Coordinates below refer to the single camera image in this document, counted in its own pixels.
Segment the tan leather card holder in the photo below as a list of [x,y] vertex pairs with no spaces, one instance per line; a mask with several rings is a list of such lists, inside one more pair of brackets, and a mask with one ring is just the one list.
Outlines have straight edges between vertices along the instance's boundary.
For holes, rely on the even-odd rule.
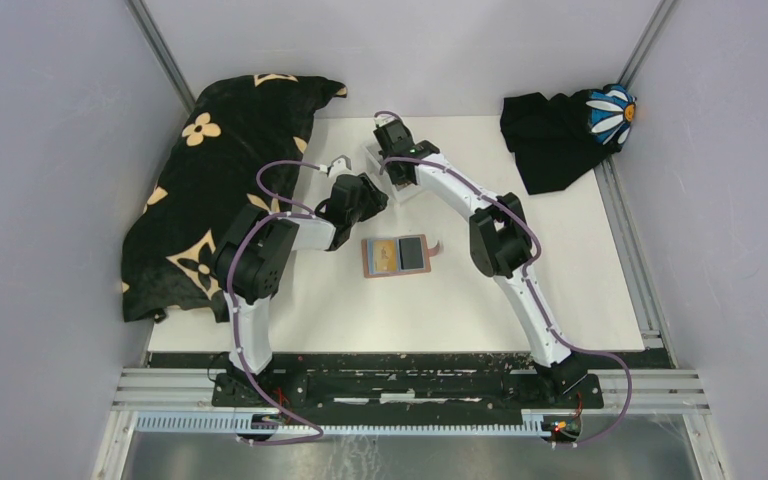
[[418,234],[367,238],[361,248],[364,277],[371,279],[429,273],[443,243],[430,245],[425,234]]

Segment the orange credit card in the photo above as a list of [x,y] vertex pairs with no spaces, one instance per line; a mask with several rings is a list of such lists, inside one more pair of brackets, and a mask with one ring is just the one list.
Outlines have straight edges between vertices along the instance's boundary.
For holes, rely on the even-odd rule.
[[373,276],[396,273],[399,269],[397,241],[374,239],[367,242],[368,271]]

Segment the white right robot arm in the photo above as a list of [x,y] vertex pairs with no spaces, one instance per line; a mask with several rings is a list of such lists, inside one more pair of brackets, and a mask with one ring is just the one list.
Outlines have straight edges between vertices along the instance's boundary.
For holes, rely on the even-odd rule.
[[587,370],[567,345],[540,290],[533,264],[542,246],[526,223],[519,197],[498,195],[474,183],[437,146],[415,141],[399,118],[378,120],[373,134],[382,157],[380,171],[393,185],[430,192],[467,221],[473,264],[503,291],[526,334],[540,375],[540,400],[551,408],[566,406],[577,396]]

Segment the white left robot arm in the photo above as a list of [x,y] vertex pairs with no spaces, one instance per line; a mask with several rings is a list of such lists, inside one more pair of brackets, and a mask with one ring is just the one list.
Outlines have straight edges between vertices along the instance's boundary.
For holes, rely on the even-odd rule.
[[273,358],[270,303],[292,253],[334,251],[352,228],[383,212],[388,196],[366,174],[343,174],[311,213],[272,213],[245,206],[218,243],[211,267],[232,326],[231,362],[240,375],[236,392],[251,406],[267,404],[274,379],[262,371]]

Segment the clear acrylic card tray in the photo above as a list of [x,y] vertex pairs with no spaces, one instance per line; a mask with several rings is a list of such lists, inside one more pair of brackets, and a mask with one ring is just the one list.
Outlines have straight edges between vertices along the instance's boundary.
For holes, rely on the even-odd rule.
[[373,183],[385,194],[388,195],[391,203],[396,205],[404,204],[416,197],[422,192],[422,189],[414,184],[395,184],[386,170],[381,170],[384,161],[380,153],[380,147],[367,142],[363,145],[366,159],[365,172],[372,179]]

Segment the black floral pillow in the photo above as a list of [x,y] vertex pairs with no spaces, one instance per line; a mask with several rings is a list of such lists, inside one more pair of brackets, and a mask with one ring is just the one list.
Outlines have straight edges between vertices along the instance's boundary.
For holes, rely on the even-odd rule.
[[247,205],[287,211],[315,113],[346,85],[322,76],[253,74],[196,99],[121,255],[122,317],[163,321],[172,308],[228,319],[209,265]]

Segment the black cloth with daisy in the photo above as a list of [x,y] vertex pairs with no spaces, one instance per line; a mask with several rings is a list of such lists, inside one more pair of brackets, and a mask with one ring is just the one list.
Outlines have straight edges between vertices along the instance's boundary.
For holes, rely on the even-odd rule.
[[504,98],[500,130],[527,193],[563,191],[620,152],[636,108],[636,97],[620,84]]

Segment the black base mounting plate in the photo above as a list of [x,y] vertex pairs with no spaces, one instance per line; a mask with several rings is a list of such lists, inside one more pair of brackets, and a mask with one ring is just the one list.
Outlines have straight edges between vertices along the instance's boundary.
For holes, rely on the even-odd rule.
[[514,425],[524,410],[604,405],[596,375],[555,396],[520,353],[278,353],[253,382],[228,355],[207,374],[215,407],[280,404],[321,426]]

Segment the aluminium rail frame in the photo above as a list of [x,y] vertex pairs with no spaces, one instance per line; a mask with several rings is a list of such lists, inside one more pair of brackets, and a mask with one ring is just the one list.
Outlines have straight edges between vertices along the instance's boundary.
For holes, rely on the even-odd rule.
[[686,443],[702,479],[727,472],[701,378],[678,368],[659,331],[638,352],[575,354],[556,387],[527,353],[281,353],[261,398],[226,352],[159,352],[122,371],[92,477],[120,479],[139,432],[285,436],[538,438],[556,448],[633,446],[648,420]]

